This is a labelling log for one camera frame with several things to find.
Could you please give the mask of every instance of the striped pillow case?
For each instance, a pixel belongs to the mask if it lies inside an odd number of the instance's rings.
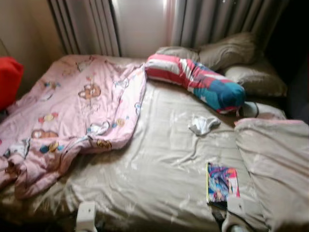
[[[154,54],[145,70],[148,78],[181,85],[221,114],[236,111],[245,102],[242,86],[190,59]]]

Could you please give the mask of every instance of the comic book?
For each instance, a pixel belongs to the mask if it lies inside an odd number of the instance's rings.
[[[226,209],[228,196],[239,197],[236,169],[207,163],[206,189],[208,204]]]

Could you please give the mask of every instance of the red object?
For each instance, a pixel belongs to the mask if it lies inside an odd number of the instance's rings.
[[[24,66],[12,57],[0,57],[0,110],[14,103]]]

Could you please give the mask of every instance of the beige bed sheet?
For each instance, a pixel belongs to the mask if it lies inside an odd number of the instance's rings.
[[[188,129],[194,116],[212,115],[222,123],[207,136]],[[79,156],[66,176],[32,199],[19,201],[13,186],[5,188],[0,217],[51,221],[70,215],[82,201],[95,201],[97,219],[105,221],[106,229],[219,231],[206,202],[208,161],[235,167],[241,197],[256,199],[235,143],[235,120],[219,116],[180,87],[148,81],[140,119],[125,149]],[[258,201],[246,220],[266,231]]]

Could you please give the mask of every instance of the pink blanket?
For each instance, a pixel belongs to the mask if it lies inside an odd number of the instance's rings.
[[[144,94],[144,67],[102,56],[66,56],[10,106],[0,124],[0,188],[19,199],[50,187],[78,153],[122,148]]]

